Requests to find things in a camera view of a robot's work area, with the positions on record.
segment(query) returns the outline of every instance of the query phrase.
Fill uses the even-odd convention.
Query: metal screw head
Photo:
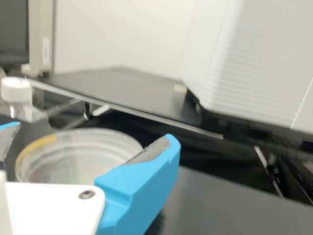
[[[91,190],[86,190],[86,191],[83,191],[79,194],[79,198],[80,199],[90,199],[92,198],[96,193],[94,191],[91,191]]]

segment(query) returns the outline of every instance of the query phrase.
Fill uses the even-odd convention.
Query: blue clamp
[[[94,183],[106,201],[96,234],[144,234],[174,186],[179,156],[180,143],[167,134],[128,163],[97,177]]]

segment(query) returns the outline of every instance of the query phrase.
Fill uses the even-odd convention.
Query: white plastic housing
[[[312,9],[311,0],[195,0],[183,82],[210,111],[313,132]]]

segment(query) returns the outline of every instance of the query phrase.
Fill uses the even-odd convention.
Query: clear plastic container
[[[132,137],[109,129],[84,128],[49,135],[18,156],[18,181],[93,185],[94,179],[142,150]]]
[[[0,114],[29,123],[47,118],[33,107],[30,83],[20,77],[4,77],[1,80]]]

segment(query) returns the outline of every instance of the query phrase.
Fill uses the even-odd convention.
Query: white knob
[[[32,90],[29,81],[21,77],[4,77],[1,80],[1,97],[14,103],[31,101]]]

